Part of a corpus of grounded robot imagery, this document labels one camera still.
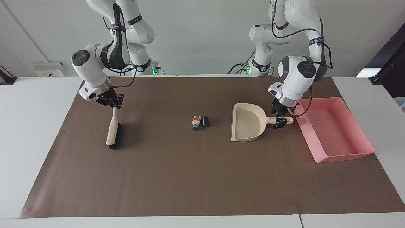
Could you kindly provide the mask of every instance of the pink bin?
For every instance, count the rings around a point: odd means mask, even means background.
[[[301,100],[294,114],[308,107]],[[359,159],[375,152],[374,147],[340,97],[313,99],[308,112],[297,122],[317,163]]]

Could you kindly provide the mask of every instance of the beige dustpan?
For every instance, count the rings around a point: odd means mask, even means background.
[[[294,119],[287,117],[287,123]],[[276,118],[269,118],[257,105],[237,103],[233,106],[231,141],[248,142],[257,139],[267,124],[275,124]]]

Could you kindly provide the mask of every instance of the white tabletop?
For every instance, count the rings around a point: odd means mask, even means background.
[[[334,81],[404,200],[405,114],[383,87],[372,86],[368,79]],[[0,116],[8,119],[2,120],[0,128],[0,218],[5,218],[0,220],[0,227],[56,224],[58,227],[301,227],[298,215],[16,219],[80,84],[78,77],[27,77],[19,78],[13,86],[0,86]],[[405,213],[378,215],[379,222],[384,224],[405,218]],[[364,219],[367,216],[302,215],[302,218],[305,228],[309,227],[306,224],[332,227],[325,224],[342,218],[348,219],[346,227],[350,227],[350,224],[367,225]]]

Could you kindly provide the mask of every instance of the gray wall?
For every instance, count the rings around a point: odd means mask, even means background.
[[[138,2],[156,34],[155,41],[147,45],[148,53],[167,74],[227,73],[253,52],[250,28],[270,23],[269,0]],[[315,2],[335,66],[327,76],[356,76],[405,21],[404,0]],[[0,64],[17,76],[32,76],[31,63],[45,58],[63,62],[67,75],[75,76],[70,65],[75,51],[90,43],[111,41],[101,16],[85,0],[0,0],[0,31]],[[307,43],[306,36],[298,34],[288,45],[274,45],[272,66],[278,66],[285,55],[307,55]]]

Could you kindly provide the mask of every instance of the brown mat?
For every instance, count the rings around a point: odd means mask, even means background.
[[[375,155],[317,164],[297,123],[230,141],[233,105],[254,103],[269,116],[276,80],[136,78],[117,89],[125,98],[116,151],[105,145],[111,109],[77,95],[21,217],[404,212]],[[330,78],[313,90],[340,96]],[[192,131],[194,115],[211,126]]]

